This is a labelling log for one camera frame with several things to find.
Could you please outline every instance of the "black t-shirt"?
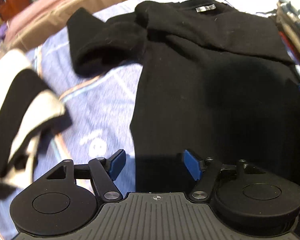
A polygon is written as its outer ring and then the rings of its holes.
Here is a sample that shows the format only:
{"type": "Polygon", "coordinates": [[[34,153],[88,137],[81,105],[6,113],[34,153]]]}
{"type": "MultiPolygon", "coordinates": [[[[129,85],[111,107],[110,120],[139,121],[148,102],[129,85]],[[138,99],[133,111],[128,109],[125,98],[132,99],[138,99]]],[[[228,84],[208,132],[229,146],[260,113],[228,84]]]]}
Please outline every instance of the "black t-shirt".
{"type": "Polygon", "coordinates": [[[184,149],[300,180],[298,80],[272,20],[214,0],[145,1],[105,23],[79,9],[67,26],[77,74],[143,65],[130,125],[137,191],[193,187],[184,149]]]}

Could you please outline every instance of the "gray ribbed plate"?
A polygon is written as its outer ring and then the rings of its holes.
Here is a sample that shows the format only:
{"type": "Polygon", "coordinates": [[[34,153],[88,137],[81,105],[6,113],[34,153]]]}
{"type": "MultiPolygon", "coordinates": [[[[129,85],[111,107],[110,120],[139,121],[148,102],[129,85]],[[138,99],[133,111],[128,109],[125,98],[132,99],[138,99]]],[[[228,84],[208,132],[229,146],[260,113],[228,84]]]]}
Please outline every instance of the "gray ribbed plate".
{"type": "MultiPolygon", "coordinates": [[[[54,240],[297,240],[293,233],[272,238],[239,234],[224,226],[206,204],[189,202],[183,193],[130,193],[105,204],[84,228],[54,240]]],[[[20,233],[15,240],[38,240],[20,233]]]]}

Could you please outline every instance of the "shirt sleeve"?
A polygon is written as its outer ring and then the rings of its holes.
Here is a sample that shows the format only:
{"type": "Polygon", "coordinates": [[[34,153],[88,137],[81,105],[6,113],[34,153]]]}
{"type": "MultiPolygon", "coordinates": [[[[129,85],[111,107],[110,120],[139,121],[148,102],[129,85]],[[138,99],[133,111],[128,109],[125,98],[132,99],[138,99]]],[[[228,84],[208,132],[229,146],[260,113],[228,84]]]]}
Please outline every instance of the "shirt sleeve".
{"type": "Polygon", "coordinates": [[[74,71],[91,76],[109,71],[123,60],[139,62],[147,35],[135,18],[135,13],[130,13],[102,22],[78,9],[67,22],[74,71]]]}

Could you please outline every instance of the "clothing tag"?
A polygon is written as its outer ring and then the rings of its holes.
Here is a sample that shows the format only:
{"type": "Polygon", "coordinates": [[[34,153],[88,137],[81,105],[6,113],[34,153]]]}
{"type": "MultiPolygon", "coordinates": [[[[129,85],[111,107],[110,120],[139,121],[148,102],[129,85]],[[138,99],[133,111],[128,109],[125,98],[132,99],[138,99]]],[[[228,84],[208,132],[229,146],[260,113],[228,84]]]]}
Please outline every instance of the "clothing tag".
{"type": "Polygon", "coordinates": [[[214,10],[215,8],[216,8],[216,6],[214,4],[212,4],[212,5],[198,7],[195,10],[197,12],[205,12],[205,11],[214,10]]]}

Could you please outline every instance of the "pink fabric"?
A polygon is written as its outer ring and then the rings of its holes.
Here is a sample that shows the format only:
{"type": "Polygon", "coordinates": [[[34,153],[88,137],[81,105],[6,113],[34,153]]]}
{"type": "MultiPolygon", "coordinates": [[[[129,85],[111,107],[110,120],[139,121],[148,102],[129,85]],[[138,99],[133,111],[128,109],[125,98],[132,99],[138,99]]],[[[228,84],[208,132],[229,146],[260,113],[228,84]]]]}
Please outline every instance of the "pink fabric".
{"type": "Polygon", "coordinates": [[[66,0],[37,0],[29,5],[26,9],[10,20],[8,23],[9,28],[6,32],[5,41],[10,42],[27,24],[43,13],[52,10],[64,1],[66,0]]]}

